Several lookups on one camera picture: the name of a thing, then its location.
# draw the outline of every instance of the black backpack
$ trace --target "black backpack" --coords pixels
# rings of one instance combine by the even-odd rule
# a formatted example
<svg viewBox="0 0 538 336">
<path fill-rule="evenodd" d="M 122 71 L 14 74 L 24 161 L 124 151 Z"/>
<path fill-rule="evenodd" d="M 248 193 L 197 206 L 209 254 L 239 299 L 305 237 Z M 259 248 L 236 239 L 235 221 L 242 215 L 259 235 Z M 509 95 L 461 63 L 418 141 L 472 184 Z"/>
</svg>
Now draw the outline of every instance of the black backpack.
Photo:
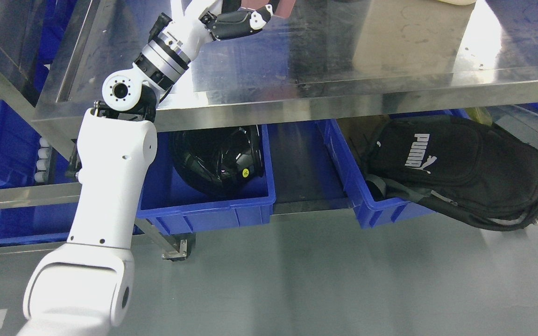
<svg viewBox="0 0 538 336">
<path fill-rule="evenodd" d="M 368 142 L 361 171 L 371 191 L 486 230 L 538 217 L 538 150 L 500 127 L 448 115 L 393 119 Z"/>
</svg>

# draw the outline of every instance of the backpack strap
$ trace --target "backpack strap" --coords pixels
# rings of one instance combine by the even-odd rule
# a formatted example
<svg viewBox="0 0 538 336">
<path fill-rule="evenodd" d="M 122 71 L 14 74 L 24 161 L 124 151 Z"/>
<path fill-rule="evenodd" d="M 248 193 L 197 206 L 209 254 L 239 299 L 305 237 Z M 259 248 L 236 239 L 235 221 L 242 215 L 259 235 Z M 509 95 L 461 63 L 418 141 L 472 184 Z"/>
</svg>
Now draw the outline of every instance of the backpack strap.
<svg viewBox="0 0 538 336">
<path fill-rule="evenodd" d="M 403 200 L 418 203 L 423 198 L 431 194 L 431 190 L 421 188 L 418 190 L 410 189 L 405 185 L 392 179 L 380 178 L 379 176 L 368 174 L 365 181 L 373 183 L 385 198 L 399 197 Z"/>
</svg>

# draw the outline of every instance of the black helmet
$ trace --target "black helmet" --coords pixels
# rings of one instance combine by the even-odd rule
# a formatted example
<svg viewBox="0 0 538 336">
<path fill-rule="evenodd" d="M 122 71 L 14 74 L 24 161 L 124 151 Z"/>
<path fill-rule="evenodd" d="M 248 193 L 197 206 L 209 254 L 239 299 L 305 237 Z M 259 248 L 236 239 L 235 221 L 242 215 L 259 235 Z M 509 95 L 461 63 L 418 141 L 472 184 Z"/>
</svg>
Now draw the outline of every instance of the black helmet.
<svg viewBox="0 0 538 336">
<path fill-rule="evenodd" d="M 172 132 L 169 150 L 190 187 L 217 198 L 234 196 L 263 176 L 259 127 L 241 126 Z"/>
</svg>

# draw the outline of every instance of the metal shelf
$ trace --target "metal shelf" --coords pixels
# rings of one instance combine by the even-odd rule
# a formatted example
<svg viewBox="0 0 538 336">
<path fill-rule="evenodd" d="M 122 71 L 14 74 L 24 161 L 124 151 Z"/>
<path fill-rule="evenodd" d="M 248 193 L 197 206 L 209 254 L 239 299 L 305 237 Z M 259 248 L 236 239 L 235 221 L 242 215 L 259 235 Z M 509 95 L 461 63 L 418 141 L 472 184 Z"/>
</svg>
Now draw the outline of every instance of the metal shelf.
<svg viewBox="0 0 538 336">
<path fill-rule="evenodd" d="M 65 157 L 108 74 L 178 0 L 77 4 L 33 123 Z M 287 20 L 209 43 L 160 105 L 159 132 L 538 102 L 538 4 L 299 1 Z"/>
</svg>

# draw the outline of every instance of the puma logo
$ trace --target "puma logo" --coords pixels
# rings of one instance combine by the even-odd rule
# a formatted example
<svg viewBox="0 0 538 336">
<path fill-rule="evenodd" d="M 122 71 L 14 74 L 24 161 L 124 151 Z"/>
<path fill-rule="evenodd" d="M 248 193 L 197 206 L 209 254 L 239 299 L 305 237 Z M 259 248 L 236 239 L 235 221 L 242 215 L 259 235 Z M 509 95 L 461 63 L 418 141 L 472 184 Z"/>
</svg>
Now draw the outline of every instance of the puma logo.
<svg viewBox="0 0 538 336">
<path fill-rule="evenodd" d="M 417 140 L 412 143 L 412 147 L 410 148 L 410 152 L 408 153 L 408 159 L 406 159 L 406 163 L 404 164 L 404 166 L 410 169 L 423 170 L 423 172 L 431 174 L 431 172 L 429 172 L 429 170 L 425 170 L 425 168 L 434 164 L 437 160 L 437 157 L 429 155 L 429 157 L 427 157 L 427 161 L 423 163 L 423 159 L 425 158 L 425 151 L 427 150 L 430 136 L 431 134 L 414 134 L 414 137 L 417 138 Z"/>
<path fill-rule="evenodd" d="M 427 168 L 428 166 L 434 164 L 435 161 L 437 161 L 437 157 L 429 155 L 429 157 L 427 157 L 427 161 L 425 161 L 425 163 L 423 163 L 422 166 L 420 166 L 418 168 L 417 167 L 410 167 L 410 169 L 423 170 L 423 172 L 427 172 L 427 174 L 431 174 L 431 172 L 429 172 L 429 170 L 425 170 L 425 168 Z"/>
</svg>

